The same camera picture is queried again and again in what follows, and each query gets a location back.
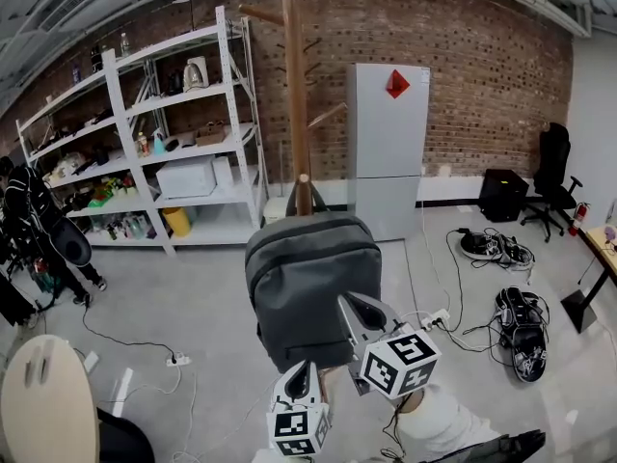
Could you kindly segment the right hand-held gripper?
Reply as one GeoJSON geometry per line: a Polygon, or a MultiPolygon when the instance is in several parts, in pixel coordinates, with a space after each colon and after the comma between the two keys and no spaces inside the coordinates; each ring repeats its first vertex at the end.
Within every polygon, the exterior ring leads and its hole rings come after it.
{"type": "Polygon", "coordinates": [[[357,357],[348,365],[359,395],[377,392],[398,399],[425,387],[442,352],[424,331],[372,343],[365,337],[393,334],[401,327],[395,310],[380,300],[349,292],[337,298],[338,315],[357,357]]]}

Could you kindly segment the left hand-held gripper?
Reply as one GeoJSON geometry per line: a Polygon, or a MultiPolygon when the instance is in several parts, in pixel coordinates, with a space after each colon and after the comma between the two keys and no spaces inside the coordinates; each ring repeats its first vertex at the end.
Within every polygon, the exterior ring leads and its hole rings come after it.
{"type": "Polygon", "coordinates": [[[301,361],[289,368],[277,381],[273,397],[276,402],[267,414],[271,447],[280,456],[319,454],[331,423],[330,405],[317,403],[321,400],[321,388],[316,364],[301,361]],[[295,401],[317,404],[289,404],[295,401]]]}

